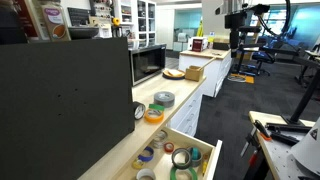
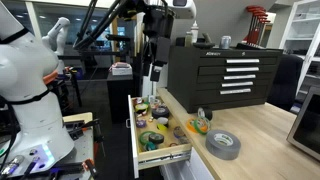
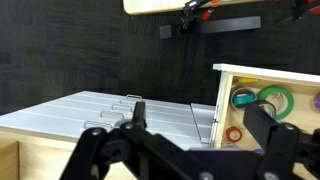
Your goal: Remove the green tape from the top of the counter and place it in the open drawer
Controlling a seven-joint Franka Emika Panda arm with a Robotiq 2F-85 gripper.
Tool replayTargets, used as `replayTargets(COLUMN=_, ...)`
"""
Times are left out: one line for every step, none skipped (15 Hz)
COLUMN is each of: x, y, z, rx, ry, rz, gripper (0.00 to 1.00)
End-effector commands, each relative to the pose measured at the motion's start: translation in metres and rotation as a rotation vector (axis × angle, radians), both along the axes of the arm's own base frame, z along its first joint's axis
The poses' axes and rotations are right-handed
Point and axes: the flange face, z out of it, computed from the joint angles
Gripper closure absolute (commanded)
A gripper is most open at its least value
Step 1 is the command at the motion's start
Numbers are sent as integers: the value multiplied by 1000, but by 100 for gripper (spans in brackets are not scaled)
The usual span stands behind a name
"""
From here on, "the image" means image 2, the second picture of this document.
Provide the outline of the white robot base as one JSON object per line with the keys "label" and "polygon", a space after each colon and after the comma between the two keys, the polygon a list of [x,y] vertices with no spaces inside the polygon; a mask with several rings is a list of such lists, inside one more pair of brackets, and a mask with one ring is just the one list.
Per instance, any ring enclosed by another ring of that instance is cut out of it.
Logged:
{"label": "white robot base", "polygon": [[19,122],[12,142],[1,146],[1,159],[23,161],[14,177],[43,172],[53,167],[74,148],[63,122],[57,96],[43,77],[58,66],[57,55],[28,31],[0,3],[0,95]]}

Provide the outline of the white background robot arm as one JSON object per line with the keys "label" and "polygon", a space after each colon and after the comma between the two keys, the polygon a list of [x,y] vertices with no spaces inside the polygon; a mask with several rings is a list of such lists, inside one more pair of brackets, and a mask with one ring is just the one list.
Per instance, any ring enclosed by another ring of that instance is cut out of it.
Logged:
{"label": "white background robot arm", "polygon": [[54,52],[56,56],[64,54],[70,21],[66,17],[59,17],[56,24],[41,38],[45,47]]}

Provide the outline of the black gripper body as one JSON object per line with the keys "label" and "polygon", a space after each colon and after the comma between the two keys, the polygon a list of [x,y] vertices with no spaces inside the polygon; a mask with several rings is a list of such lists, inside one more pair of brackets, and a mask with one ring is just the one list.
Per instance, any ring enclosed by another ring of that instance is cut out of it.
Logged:
{"label": "black gripper body", "polygon": [[170,44],[171,41],[165,37],[152,38],[150,40],[152,62],[151,81],[159,81],[162,67],[169,61]]}

